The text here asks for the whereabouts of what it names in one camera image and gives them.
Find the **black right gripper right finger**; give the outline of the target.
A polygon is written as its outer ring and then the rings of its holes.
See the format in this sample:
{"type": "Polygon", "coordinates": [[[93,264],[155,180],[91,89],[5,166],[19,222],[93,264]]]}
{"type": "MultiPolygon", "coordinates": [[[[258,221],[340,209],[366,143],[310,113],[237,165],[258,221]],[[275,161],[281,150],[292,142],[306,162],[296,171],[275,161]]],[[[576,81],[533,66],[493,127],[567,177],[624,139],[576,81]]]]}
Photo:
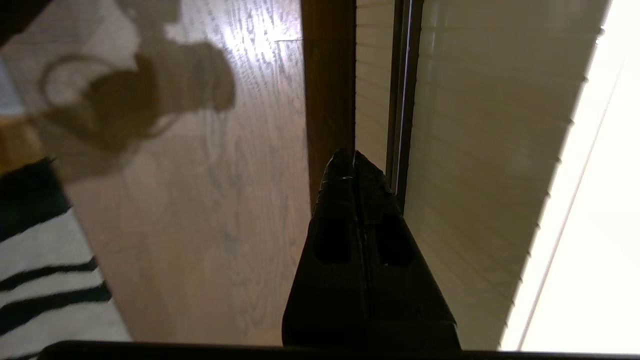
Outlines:
{"type": "Polygon", "coordinates": [[[459,349],[457,322],[384,173],[355,153],[366,263],[366,332],[379,349],[459,349]]]}

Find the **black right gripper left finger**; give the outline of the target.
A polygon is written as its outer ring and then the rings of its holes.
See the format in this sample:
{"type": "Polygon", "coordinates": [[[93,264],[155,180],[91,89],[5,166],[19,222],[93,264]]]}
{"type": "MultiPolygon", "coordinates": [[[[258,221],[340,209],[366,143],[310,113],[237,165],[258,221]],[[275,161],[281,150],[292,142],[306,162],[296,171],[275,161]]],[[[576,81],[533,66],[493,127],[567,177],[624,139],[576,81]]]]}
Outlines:
{"type": "Polygon", "coordinates": [[[286,347],[359,348],[366,339],[354,167],[347,150],[327,162],[282,317],[286,347]]]}

